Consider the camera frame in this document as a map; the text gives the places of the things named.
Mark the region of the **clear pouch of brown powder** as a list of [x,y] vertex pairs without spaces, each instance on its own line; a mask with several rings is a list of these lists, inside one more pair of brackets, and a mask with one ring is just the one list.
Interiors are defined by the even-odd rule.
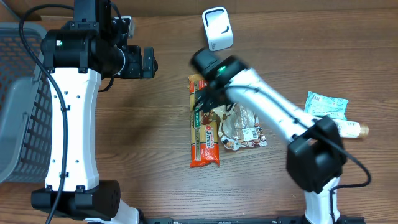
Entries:
[[259,118],[246,107],[234,103],[213,109],[220,119],[218,137],[224,147],[237,151],[244,147],[267,146]]

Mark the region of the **white Pantene shampoo tube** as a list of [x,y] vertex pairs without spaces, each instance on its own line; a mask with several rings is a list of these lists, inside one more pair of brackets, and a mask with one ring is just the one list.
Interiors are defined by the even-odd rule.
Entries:
[[369,134],[369,127],[355,121],[333,119],[342,138],[365,138]]

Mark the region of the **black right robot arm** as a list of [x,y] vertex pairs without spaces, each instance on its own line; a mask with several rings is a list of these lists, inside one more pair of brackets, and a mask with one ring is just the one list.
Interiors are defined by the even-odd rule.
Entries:
[[222,60],[200,49],[190,63],[208,83],[193,109],[238,103],[253,111],[287,146],[287,172],[305,194],[304,222],[337,223],[335,188],[347,158],[336,123],[304,112],[233,55]]

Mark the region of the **orange spaghetti packet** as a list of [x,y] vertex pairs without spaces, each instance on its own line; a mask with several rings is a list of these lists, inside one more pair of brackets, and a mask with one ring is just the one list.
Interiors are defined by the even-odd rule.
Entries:
[[191,163],[190,167],[203,167],[211,163],[220,164],[218,144],[217,115],[213,112],[197,111],[198,91],[207,86],[199,74],[189,75],[190,89],[190,129],[191,129]]

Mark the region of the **teal wet wipes packet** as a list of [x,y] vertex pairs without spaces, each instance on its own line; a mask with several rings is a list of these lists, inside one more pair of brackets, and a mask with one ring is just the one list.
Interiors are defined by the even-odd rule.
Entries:
[[346,120],[345,111],[348,103],[349,100],[344,98],[334,98],[309,91],[304,112],[312,116],[329,116]]

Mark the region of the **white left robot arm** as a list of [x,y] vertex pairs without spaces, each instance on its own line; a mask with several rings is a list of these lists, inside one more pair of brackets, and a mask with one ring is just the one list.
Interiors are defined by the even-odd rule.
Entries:
[[45,186],[33,208],[88,223],[143,223],[140,210],[121,199],[119,183],[101,180],[95,158],[95,110],[105,78],[154,78],[152,48],[129,45],[134,21],[113,17],[111,1],[76,1],[73,19],[47,32],[37,65],[50,82],[52,142]]

